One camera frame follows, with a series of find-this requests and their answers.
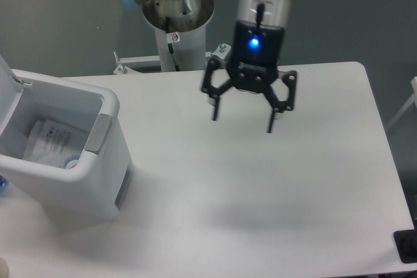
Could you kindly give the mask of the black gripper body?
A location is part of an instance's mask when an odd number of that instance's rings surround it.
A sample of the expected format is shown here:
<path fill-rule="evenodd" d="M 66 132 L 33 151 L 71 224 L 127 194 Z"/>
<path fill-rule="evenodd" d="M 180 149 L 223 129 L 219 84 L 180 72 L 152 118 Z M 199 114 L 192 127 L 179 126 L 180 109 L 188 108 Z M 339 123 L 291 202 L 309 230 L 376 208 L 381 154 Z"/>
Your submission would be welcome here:
<path fill-rule="evenodd" d="M 257 26 L 238 21 L 227 72 L 238 90 L 262 93 L 278 78 L 283 27 Z"/>

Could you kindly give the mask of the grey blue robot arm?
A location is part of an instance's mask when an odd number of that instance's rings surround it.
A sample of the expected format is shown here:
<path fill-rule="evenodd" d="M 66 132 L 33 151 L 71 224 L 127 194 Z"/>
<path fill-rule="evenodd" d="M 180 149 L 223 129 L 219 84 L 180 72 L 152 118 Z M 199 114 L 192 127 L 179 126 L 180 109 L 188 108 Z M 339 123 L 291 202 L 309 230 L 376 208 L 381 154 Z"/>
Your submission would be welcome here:
<path fill-rule="evenodd" d="M 262 94 L 271 119 L 292 111 L 297 73 L 278 68 L 292 0 L 238 0 L 231 51 L 205 54 L 205 27 L 214 0 L 118 0 L 127 8 L 141 7 L 154 28 L 162 70 L 204 70 L 201 91 L 215 109 L 230 88 Z"/>

